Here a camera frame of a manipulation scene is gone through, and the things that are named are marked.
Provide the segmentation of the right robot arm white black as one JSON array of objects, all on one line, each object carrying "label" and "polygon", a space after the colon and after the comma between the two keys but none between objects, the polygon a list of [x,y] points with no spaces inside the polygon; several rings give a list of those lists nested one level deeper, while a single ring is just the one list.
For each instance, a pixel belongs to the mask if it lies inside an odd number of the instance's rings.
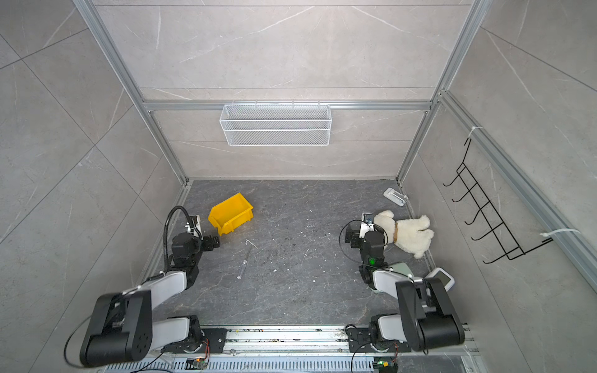
[{"label": "right robot arm white black", "polygon": [[345,333],[360,343],[352,352],[422,352],[462,345],[465,330],[446,290],[447,274],[416,277],[407,264],[388,264],[384,253],[389,236],[373,220],[351,220],[339,233],[341,252],[345,245],[359,251],[359,273],[372,291],[396,299],[398,311],[375,315],[368,326],[349,324]]}]

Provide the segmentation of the clear handle screwdriver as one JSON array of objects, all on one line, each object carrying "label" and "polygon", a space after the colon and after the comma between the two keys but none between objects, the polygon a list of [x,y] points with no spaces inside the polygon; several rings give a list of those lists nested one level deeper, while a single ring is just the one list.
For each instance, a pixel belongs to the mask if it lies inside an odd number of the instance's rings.
[{"label": "clear handle screwdriver", "polygon": [[239,272],[238,272],[237,277],[236,277],[238,280],[242,280],[243,279],[244,273],[245,273],[246,268],[247,268],[247,264],[248,264],[249,259],[250,259],[250,254],[252,253],[252,251],[254,249],[258,249],[258,247],[253,242],[251,242],[249,239],[247,239],[245,241],[245,245],[247,246],[247,252],[245,254],[243,262],[239,266]]}]

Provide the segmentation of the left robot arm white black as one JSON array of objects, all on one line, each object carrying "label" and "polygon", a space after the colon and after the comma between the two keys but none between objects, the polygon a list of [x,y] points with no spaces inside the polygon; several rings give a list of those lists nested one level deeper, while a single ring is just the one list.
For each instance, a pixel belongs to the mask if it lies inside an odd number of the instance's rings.
[{"label": "left robot arm white black", "polygon": [[177,205],[187,223],[183,233],[168,237],[163,230],[164,269],[135,288],[101,295],[88,320],[79,351],[80,365],[96,368],[141,361],[151,351],[173,354],[210,354],[209,339],[195,315],[154,321],[152,312],[165,301],[188,290],[199,275],[203,252],[219,247],[219,238],[205,236],[201,220]]}]

